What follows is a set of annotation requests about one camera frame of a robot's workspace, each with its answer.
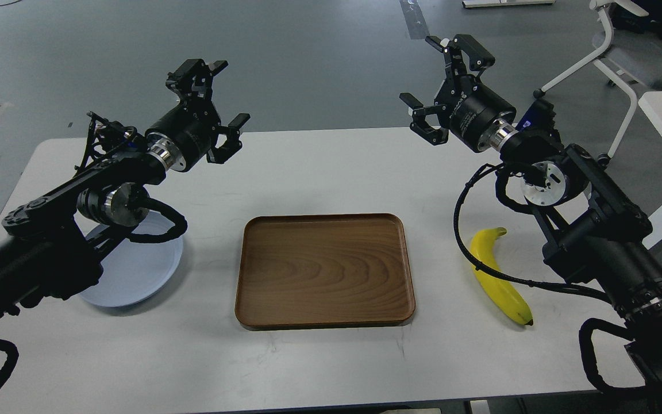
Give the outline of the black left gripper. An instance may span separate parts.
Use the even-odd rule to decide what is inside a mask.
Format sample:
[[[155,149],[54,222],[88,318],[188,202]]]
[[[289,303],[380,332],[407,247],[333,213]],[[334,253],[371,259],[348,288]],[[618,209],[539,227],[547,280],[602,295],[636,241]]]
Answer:
[[[249,113],[239,113],[228,125],[221,122],[213,105],[213,79],[228,68],[228,61],[205,63],[187,59],[169,72],[166,87],[177,96],[177,105],[158,118],[145,131],[149,141],[166,139],[178,155],[171,168],[187,172],[207,154],[208,163],[224,164],[242,149],[241,128],[250,120]]]

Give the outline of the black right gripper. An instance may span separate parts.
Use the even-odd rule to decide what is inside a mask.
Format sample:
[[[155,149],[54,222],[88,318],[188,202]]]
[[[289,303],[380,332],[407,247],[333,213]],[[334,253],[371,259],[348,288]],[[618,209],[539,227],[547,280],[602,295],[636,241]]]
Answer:
[[[431,145],[446,144],[451,133],[473,152],[483,152],[495,121],[512,123],[517,114],[510,102],[480,81],[495,64],[494,55],[470,34],[452,39],[428,35],[425,41],[444,55],[445,79],[431,106],[410,93],[399,94],[409,109],[410,130]],[[438,118],[438,128],[428,123],[428,116]]]

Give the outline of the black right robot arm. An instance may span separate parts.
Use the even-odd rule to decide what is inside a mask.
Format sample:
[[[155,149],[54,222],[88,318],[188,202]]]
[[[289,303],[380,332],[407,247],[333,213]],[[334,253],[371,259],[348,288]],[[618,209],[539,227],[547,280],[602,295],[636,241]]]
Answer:
[[[579,330],[587,380],[612,398],[648,399],[651,411],[662,413],[662,265],[643,244],[652,233],[651,221],[607,175],[604,163],[577,144],[562,143],[552,103],[538,98],[515,121],[515,107],[481,81],[495,58],[474,37],[425,40],[444,56],[445,78],[431,106],[400,94],[410,109],[410,129],[433,145],[452,135],[473,152],[494,149],[500,157],[499,164],[476,171],[455,204],[453,232],[462,254],[476,270],[497,279],[609,303],[623,325],[589,318]],[[463,244],[461,208],[470,189],[491,173],[500,204],[536,219],[546,239],[544,263],[562,283],[506,275]],[[625,350],[643,386],[605,382],[591,340],[596,330],[627,340]]]

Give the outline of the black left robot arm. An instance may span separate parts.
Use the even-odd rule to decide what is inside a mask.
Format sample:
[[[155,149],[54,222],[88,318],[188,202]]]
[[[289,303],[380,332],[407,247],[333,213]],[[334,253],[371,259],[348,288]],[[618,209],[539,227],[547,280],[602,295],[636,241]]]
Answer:
[[[84,153],[74,176],[3,219],[0,242],[0,318],[44,298],[66,300],[99,281],[102,261],[122,242],[159,244],[187,232],[187,220],[156,200],[147,186],[169,170],[188,172],[201,158],[225,163],[242,149],[240,113],[223,125],[212,100],[213,79],[225,60],[187,59],[169,72],[174,108],[145,133],[90,111]],[[18,362],[18,349],[0,340],[6,355],[0,389]]]

